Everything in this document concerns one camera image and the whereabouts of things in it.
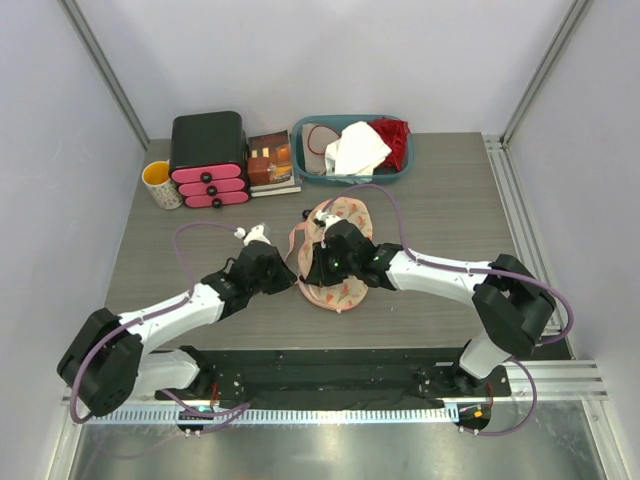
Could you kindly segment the pink mesh laundry bag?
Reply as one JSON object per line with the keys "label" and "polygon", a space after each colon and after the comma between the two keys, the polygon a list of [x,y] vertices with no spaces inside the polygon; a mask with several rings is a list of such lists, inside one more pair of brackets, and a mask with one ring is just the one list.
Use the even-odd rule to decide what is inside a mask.
{"label": "pink mesh laundry bag", "polygon": [[[327,201],[311,210],[309,219],[298,223],[289,234],[289,248],[284,259],[297,252],[298,274],[308,274],[312,263],[312,246],[322,239],[321,229],[313,222],[313,217],[327,205]],[[373,223],[366,204],[361,200],[341,196],[328,208],[330,214],[353,223],[366,238],[373,238]],[[313,305],[336,313],[356,308],[365,298],[368,287],[361,280],[351,276],[338,285],[318,287],[301,280],[297,285],[303,296]]]}

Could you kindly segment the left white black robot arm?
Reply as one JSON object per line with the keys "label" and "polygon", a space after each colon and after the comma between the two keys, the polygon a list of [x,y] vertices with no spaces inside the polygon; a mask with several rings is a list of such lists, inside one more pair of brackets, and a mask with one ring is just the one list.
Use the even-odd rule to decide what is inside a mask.
{"label": "left white black robot arm", "polygon": [[230,267],[205,276],[188,291],[145,309],[120,315],[103,307],[85,321],[62,356],[57,373],[70,387],[71,416],[84,404],[92,417],[117,410],[130,397],[158,391],[189,399],[205,397],[215,372],[192,346],[159,349],[196,328],[212,325],[247,307],[257,294],[289,289],[296,275],[278,249],[254,240]]}

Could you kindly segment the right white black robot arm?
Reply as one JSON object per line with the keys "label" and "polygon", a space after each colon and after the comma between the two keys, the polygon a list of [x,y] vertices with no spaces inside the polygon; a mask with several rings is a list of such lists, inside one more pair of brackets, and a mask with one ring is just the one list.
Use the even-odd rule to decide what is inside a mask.
{"label": "right white black robot arm", "polygon": [[303,281],[332,287],[357,279],[369,288],[417,291],[473,307],[482,332],[463,347],[450,375],[462,394],[483,388],[489,375],[511,357],[530,355],[556,309],[547,289],[515,257],[462,262],[432,257],[399,244],[376,245],[346,219],[315,220],[310,271]]}

